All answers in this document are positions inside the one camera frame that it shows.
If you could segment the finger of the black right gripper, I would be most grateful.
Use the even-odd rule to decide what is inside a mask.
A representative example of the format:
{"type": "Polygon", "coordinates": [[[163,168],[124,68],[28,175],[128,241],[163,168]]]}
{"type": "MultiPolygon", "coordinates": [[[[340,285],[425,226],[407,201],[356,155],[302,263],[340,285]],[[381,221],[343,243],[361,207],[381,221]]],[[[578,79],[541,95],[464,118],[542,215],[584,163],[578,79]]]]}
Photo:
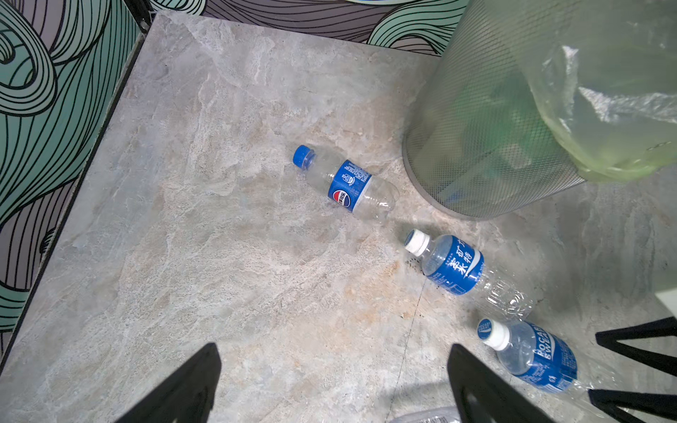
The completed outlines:
{"type": "Polygon", "coordinates": [[[600,347],[620,354],[628,359],[639,362],[659,370],[668,375],[676,376],[676,356],[651,352],[646,349],[624,344],[626,340],[640,340],[676,337],[676,318],[667,317],[647,324],[637,326],[600,331],[595,334],[595,339],[600,347]]]}
{"type": "Polygon", "coordinates": [[[589,390],[592,405],[616,421],[638,421],[627,409],[676,420],[676,396],[626,391],[589,390]]]}

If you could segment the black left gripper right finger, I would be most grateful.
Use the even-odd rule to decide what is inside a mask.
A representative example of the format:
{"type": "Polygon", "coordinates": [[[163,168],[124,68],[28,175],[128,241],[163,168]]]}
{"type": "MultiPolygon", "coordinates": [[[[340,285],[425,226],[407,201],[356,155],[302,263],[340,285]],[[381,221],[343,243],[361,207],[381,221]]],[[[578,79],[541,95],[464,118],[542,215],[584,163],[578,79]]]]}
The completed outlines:
{"type": "Polygon", "coordinates": [[[553,422],[463,345],[452,345],[447,372],[461,422],[553,422]]]}

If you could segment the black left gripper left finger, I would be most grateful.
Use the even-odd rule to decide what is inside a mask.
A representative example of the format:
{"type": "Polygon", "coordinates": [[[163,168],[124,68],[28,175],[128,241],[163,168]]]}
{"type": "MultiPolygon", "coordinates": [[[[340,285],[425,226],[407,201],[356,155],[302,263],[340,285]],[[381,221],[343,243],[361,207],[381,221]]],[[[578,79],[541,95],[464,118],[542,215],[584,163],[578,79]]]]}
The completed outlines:
{"type": "Polygon", "coordinates": [[[208,343],[120,417],[120,422],[206,423],[221,371],[217,345],[208,343]]]}

